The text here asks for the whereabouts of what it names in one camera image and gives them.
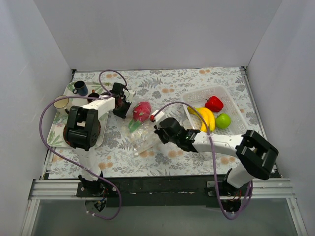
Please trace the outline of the clear zip top bag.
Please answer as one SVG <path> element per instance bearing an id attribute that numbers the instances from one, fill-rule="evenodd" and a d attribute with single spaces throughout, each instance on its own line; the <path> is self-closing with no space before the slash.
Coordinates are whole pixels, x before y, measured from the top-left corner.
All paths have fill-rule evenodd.
<path id="1" fill-rule="evenodd" d="M 125 143 L 128 147 L 132 150 L 134 156 L 139 156 L 139 154 L 147 151 L 148 149 L 152 148 L 153 146 L 159 143 L 159 138 L 154 133 L 154 125 L 150 121 L 150 118 L 143 122 L 134 132 L 130 132 L 128 129 L 128 124 L 132 119 L 132 111 L 133 108 L 136 106 L 137 103 L 148 101 L 143 97 L 136 98 L 126 115 L 126 118 L 122 122 L 120 127 L 121 136 L 124 138 Z"/>

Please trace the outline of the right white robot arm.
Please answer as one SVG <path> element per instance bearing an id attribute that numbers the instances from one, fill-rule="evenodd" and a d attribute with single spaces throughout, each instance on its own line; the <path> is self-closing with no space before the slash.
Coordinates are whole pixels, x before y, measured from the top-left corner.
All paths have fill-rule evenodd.
<path id="1" fill-rule="evenodd" d="M 175 118 L 155 120 L 155 133 L 163 144 L 172 142 L 186 152 L 212 152 L 237 157 L 241 164 L 230 169 L 221 182 L 221 191 L 236 194 L 253 179 L 268 180 L 279 151 L 254 130 L 243 135 L 207 135 L 185 129 Z"/>

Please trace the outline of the yellow fake banana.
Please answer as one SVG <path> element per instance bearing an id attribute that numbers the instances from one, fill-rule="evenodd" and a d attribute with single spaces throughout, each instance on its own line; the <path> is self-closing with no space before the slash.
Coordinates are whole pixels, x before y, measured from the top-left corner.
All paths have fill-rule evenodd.
<path id="1" fill-rule="evenodd" d="M 189 122 L 193 128 L 197 127 L 196 118 L 199 118 L 200 120 L 200 131 L 207 132 L 207 129 L 209 128 L 211 132 L 215 130 L 216 127 L 216 121 L 214 114 L 212 111 L 210 111 L 206 107 L 197 108 L 194 107 L 192 109 L 191 107 L 187 107 L 187 114 L 195 115 L 195 118 L 188 115 Z"/>

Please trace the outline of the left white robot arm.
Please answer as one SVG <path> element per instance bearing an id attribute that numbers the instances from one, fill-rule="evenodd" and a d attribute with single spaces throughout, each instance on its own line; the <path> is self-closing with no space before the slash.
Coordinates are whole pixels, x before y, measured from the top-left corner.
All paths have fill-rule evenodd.
<path id="1" fill-rule="evenodd" d="M 128 90 L 125 85 L 114 83 L 110 91 L 97 97 L 88 97 L 89 102 L 83 106 L 72 106 L 68 113 L 67 124 L 63 130 L 65 142 L 76 152 L 83 173 L 78 177 L 83 188 L 98 197 L 105 192 L 105 185 L 98 177 L 102 176 L 95 147 L 101 134 L 100 118 L 110 111 L 125 118 L 136 92 Z"/>

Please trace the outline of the green fake apple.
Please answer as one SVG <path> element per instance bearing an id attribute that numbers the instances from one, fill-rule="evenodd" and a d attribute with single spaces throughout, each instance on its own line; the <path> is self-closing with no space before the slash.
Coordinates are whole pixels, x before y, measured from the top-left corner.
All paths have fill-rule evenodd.
<path id="1" fill-rule="evenodd" d="M 226 129 L 232 123 L 232 119 L 229 115 L 222 113 L 216 118 L 216 126 L 219 129 Z"/>

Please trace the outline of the pink fake fruit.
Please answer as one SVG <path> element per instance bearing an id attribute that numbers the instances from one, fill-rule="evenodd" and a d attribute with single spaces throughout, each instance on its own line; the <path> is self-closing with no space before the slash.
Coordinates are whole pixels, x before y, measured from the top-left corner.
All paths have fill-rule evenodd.
<path id="1" fill-rule="evenodd" d="M 133 108 L 132 119 L 128 124 L 130 132 L 134 132 L 143 122 L 149 119 L 152 107 L 148 101 L 139 102 Z"/>

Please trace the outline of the red fake bell pepper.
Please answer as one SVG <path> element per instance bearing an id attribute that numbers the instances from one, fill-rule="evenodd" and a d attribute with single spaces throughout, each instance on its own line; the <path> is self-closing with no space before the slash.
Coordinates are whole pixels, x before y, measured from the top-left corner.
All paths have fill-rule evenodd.
<path id="1" fill-rule="evenodd" d="M 204 106 L 215 113 L 220 112 L 224 108 L 224 104 L 216 96 L 211 96 Z"/>

